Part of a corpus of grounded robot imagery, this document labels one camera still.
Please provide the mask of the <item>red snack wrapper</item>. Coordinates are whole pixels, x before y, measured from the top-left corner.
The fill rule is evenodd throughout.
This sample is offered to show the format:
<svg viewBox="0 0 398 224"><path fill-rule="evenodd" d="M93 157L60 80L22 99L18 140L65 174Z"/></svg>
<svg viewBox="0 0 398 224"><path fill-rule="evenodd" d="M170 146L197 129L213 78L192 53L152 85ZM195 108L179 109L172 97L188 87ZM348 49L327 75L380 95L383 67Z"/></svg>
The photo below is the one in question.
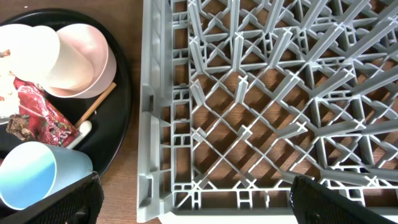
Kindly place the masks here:
<svg viewBox="0 0 398 224"><path fill-rule="evenodd" d="M27 128L34 135L32 141L67 147L78 136L77 128L46 99L40 88L18 78L14 86L19 97L18 114L29 116Z"/></svg>

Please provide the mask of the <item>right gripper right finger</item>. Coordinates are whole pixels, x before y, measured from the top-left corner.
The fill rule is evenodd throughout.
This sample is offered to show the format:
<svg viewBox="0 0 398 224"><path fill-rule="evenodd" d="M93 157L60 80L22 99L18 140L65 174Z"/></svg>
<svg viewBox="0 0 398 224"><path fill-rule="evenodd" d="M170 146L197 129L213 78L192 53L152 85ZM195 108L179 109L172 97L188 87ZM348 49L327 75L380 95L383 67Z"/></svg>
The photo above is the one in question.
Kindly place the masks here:
<svg viewBox="0 0 398 224"><path fill-rule="evenodd" d="M290 190L292 211L299 224L393 224L304 175L297 176Z"/></svg>

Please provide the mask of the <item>cream cup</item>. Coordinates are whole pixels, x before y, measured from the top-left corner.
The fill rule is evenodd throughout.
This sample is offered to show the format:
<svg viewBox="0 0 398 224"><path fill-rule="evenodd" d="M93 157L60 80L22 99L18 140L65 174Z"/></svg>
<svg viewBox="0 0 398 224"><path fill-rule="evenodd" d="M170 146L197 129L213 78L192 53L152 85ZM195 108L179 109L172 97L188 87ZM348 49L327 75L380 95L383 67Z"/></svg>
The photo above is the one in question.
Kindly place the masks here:
<svg viewBox="0 0 398 224"><path fill-rule="evenodd" d="M24 81L82 90L93 79L90 61L47 26L1 26L1 50L10 51L10 71Z"/></svg>

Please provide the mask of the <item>pink bowl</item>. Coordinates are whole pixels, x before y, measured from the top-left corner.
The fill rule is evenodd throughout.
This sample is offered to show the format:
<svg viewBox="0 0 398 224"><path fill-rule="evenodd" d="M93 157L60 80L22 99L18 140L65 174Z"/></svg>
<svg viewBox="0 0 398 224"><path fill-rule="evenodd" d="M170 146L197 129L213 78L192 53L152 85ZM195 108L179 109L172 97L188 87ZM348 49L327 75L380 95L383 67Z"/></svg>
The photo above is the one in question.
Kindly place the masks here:
<svg viewBox="0 0 398 224"><path fill-rule="evenodd" d="M93 79L83 90L66 90L45 87L44 90L59 98L92 98L102 92L113 82L117 62L105 36L94 26L72 24L57 31L58 36L77 49L94 68Z"/></svg>

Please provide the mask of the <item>blue cup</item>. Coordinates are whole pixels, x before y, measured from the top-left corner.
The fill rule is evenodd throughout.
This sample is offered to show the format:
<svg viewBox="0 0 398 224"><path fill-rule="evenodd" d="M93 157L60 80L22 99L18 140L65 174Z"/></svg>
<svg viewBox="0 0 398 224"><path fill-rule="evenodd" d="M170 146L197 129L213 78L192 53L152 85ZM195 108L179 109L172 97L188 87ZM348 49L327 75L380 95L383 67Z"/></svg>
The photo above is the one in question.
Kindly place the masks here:
<svg viewBox="0 0 398 224"><path fill-rule="evenodd" d="M93 171L83 152L40 142L15 147L1 164L1 200L23 210Z"/></svg>

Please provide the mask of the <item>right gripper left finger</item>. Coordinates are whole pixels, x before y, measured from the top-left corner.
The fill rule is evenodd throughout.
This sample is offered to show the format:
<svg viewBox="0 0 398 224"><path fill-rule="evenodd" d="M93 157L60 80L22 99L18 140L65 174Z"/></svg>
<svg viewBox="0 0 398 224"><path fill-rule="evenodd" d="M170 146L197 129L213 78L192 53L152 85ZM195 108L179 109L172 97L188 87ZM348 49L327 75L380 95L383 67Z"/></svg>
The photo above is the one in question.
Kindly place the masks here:
<svg viewBox="0 0 398 224"><path fill-rule="evenodd" d="M93 172L23 210L2 217L1 223L95 224L103 201L100 177Z"/></svg>

